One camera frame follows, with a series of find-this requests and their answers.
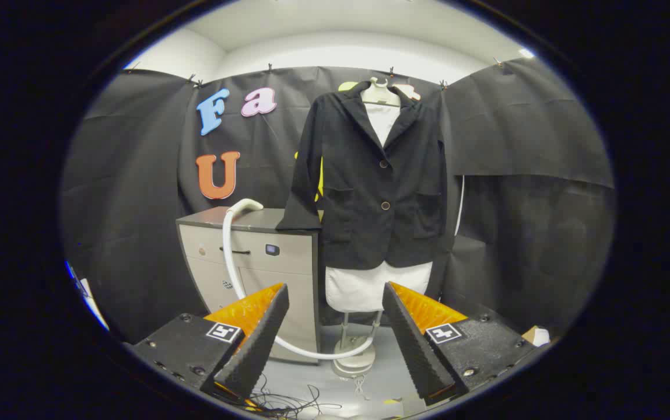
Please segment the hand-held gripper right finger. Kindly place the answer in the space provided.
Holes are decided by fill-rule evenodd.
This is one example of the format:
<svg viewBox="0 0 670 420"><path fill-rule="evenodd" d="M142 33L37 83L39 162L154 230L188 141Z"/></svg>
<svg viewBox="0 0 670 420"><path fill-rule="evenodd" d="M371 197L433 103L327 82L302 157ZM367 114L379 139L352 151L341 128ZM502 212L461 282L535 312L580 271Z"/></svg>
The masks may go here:
<svg viewBox="0 0 670 420"><path fill-rule="evenodd" d="M505 376L536 347L495 317L469 317L396 282L383 309L419 397L433 405Z"/></svg>

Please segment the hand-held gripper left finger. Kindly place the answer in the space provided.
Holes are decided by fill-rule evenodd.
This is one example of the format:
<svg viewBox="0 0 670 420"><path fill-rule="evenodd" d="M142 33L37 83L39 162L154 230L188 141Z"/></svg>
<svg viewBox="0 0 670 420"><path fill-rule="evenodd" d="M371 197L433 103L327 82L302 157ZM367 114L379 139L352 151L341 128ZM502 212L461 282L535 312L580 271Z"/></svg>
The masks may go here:
<svg viewBox="0 0 670 420"><path fill-rule="evenodd" d="M131 345L175 382L227 403L247 403L289 309L277 283L204 317L183 313Z"/></svg>

